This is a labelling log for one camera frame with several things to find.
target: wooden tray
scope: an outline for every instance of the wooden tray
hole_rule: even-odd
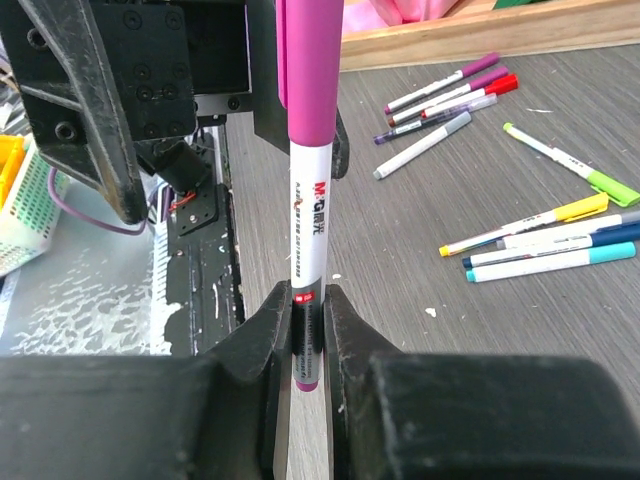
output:
[[[640,43],[640,0],[552,0],[492,10],[494,4],[463,0],[447,18],[345,35],[342,70]]]

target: red marker cap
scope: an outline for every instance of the red marker cap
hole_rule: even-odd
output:
[[[485,95],[502,95],[503,93],[510,92],[518,88],[518,76],[515,73],[507,75],[499,80],[496,80],[491,85],[484,87]]]

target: blue cap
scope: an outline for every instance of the blue cap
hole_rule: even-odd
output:
[[[589,249],[589,263],[604,263],[614,260],[631,258],[636,255],[636,246],[633,242],[616,243]]]
[[[614,243],[632,242],[640,239],[640,224],[622,225],[591,234],[591,243],[594,247],[613,245]]]

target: red wire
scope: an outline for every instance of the red wire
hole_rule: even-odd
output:
[[[195,192],[190,192],[187,194],[186,197],[184,197],[182,200],[180,200],[179,202],[174,203],[173,205],[171,205],[171,208],[169,208],[170,212],[173,212],[176,208],[189,203],[191,200],[193,200],[194,198],[196,198],[196,194]]]

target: desk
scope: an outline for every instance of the desk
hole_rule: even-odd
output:
[[[352,156],[346,178],[332,187],[329,279],[339,275],[330,281],[404,350],[593,358],[640,418],[640,258],[471,285],[461,256],[438,255],[447,242],[594,193],[506,135],[506,121],[640,188],[640,46],[503,63],[520,76],[518,91],[380,182],[373,170],[419,138],[376,147],[371,137],[385,130],[383,106],[460,64],[342,75],[340,107]],[[248,116],[233,117],[228,132],[243,288],[252,313],[289,274],[288,162],[253,137]],[[307,440],[324,433],[320,393],[305,396],[304,412],[302,406],[294,394],[290,478],[327,478],[324,445]]]

